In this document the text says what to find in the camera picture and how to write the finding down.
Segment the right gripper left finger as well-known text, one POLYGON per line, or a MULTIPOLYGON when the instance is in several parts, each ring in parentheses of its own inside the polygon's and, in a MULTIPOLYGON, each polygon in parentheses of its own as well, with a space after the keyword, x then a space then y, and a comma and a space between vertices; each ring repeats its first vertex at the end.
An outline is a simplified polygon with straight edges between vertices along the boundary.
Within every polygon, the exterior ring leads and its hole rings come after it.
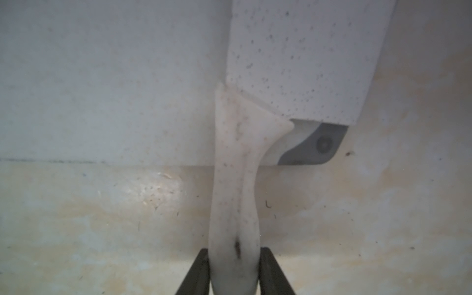
POLYGON ((176 295, 209 295, 210 292, 210 263, 208 249, 199 251, 176 295))

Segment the white cutting board grey rim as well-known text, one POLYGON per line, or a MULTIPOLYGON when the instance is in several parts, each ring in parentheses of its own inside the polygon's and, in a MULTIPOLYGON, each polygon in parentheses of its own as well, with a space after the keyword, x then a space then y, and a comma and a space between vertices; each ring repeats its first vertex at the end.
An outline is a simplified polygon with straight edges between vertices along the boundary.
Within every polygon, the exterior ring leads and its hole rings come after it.
POLYGON ((2 1, 1 158, 214 166, 234 1, 2 1))

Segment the white plastic knife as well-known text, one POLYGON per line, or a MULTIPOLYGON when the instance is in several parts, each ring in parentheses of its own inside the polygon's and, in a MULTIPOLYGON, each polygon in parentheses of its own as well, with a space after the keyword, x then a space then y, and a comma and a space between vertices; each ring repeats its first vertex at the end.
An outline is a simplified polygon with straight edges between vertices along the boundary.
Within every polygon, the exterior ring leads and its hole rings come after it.
POLYGON ((320 165, 356 124, 394 1, 234 1, 215 92, 208 240, 216 295, 253 295, 262 273, 258 168, 320 165))

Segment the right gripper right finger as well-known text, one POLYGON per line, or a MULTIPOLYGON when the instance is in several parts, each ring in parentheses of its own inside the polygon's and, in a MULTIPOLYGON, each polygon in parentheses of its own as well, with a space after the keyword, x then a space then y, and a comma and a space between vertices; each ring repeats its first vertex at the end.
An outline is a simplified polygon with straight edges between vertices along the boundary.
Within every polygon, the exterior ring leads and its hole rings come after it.
POLYGON ((268 247, 261 248, 259 285, 262 295, 295 295, 274 254, 268 247))

